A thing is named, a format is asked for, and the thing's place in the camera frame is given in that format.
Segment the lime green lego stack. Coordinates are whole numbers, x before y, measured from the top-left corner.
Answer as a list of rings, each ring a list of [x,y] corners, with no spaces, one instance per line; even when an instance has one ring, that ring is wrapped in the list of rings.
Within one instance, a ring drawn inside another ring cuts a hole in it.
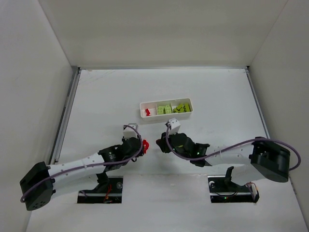
[[[184,103],[182,107],[182,111],[186,113],[191,112],[190,104]]]

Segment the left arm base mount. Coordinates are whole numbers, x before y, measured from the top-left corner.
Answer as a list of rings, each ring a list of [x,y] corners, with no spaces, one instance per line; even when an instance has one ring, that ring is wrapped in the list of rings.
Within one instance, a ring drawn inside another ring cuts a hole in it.
[[[122,203],[123,176],[105,176],[103,182],[92,190],[78,193],[78,204],[120,204]]]

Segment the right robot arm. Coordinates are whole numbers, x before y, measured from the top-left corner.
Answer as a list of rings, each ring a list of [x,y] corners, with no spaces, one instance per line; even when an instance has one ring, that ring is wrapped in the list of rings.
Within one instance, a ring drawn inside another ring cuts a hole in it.
[[[260,179],[278,183],[288,181],[290,151],[263,137],[230,148],[217,148],[210,154],[207,153],[209,144],[195,143],[184,133],[166,135],[164,132],[156,144],[163,153],[172,152],[197,167],[228,164],[225,179],[239,186]]]

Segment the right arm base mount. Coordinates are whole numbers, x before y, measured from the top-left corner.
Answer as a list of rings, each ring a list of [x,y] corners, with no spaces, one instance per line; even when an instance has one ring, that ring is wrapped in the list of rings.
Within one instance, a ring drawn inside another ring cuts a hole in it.
[[[248,182],[243,186],[231,181],[234,167],[227,169],[225,176],[208,176],[211,203],[257,203],[260,194],[255,183]]]

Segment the pale green lego brick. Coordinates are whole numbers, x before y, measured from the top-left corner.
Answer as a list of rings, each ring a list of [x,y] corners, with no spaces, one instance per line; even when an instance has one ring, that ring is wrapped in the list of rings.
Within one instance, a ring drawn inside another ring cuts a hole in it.
[[[164,107],[164,106],[158,106],[158,107],[157,107],[157,114],[158,114],[158,115],[163,115],[163,114],[165,114],[165,107]]]

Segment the lime green lego brick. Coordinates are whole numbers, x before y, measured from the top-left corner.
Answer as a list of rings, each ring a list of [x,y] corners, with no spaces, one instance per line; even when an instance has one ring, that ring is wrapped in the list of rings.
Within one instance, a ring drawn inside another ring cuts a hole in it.
[[[174,113],[183,113],[184,112],[184,107],[183,107],[183,104],[179,104],[178,106],[176,106],[174,109],[173,109],[173,112]]]

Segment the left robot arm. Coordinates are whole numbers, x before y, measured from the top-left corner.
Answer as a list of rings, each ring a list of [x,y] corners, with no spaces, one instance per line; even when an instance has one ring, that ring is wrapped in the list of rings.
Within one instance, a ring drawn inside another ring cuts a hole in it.
[[[76,161],[54,165],[38,162],[19,182],[22,191],[20,201],[27,211],[37,210],[57,196],[79,191],[79,187],[72,184],[83,178],[94,181],[95,188],[101,189],[109,182],[107,172],[117,170],[129,161],[135,162],[148,148],[146,140],[132,137],[122,139],[120,145],[107,147]]]

